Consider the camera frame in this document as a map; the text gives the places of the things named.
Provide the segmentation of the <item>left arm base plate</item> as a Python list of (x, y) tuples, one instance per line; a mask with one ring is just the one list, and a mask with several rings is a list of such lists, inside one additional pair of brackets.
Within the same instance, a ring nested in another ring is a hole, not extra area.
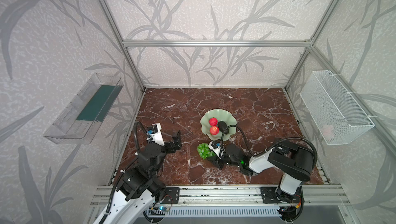
[(165, 189), (165, 197), (161, 204), (178, 204), (180, 197), (179, 187), (167, 187)]

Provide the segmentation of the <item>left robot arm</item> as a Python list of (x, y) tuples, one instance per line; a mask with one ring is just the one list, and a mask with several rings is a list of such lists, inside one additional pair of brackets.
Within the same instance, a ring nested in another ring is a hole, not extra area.
[(132, 224), (149, 207), (162, 201), (166, 186), (157, 174), (166, 155), (181, 149), (178, 131), (172, 142), (148, 143), (133, 163), (123, 170), (111, 189), (106, 208), (94, 221), (96, 224)]

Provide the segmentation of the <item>green grape bunch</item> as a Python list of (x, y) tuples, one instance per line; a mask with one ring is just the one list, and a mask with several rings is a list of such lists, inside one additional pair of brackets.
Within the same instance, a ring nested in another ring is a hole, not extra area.
[(214, 157), (216, 154), (209, 148), (209, 144), (202, 143), (197, 146), (197, 152), (199, 156), (205, 160), (209, 157)]

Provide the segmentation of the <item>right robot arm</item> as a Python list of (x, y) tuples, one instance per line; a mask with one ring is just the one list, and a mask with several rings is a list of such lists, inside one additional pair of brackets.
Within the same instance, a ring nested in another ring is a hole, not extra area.
[(246, 155), (235, 144), (224, 147), (220, 142), (213, 141), (204, 143), (199, 154), (218, 169), (231, 165), (247, 176), (257, 176), (270, 168), (281, 170), (283, 175), (275, 197), (287, 203), (293, 201), (294, 196), (302, 197), (302, 185), (310, 181), (318, 159), (314, 145), (302, 137), (280, 139), (264, 152), (253, 156)]

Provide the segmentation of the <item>dark avocado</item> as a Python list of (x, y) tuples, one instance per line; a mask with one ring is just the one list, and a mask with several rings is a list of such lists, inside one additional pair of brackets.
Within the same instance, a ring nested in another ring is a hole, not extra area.
[(217, 124), (217, 127), (219, 128), (220, 132), (224, 134), (228, 134), (229, 130), (227, 129), (228, 125), (224, 121), (219, 121)]

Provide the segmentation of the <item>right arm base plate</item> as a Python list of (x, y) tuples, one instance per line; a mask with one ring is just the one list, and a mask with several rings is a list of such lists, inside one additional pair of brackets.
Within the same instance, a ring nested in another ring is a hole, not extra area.
[(297, 188), (294, 195), (282, 192), (277, 186), (265, 186), (260, 188), (263, 203), (298, 204), (301, 202), (301, 193), (301, 186)]

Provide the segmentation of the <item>red fake fruit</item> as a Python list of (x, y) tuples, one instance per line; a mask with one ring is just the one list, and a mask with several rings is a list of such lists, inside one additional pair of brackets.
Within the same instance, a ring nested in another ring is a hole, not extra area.
[(211, 118), (209, 120), (209, 124), (213, 127), (213, 126), (217, 126), (218, 124), (218, 120), (216, 118)]
[(217, 126), (211, 126), (209, 132), (211, 135), (217, 135), (220, 132), (220, 130)]

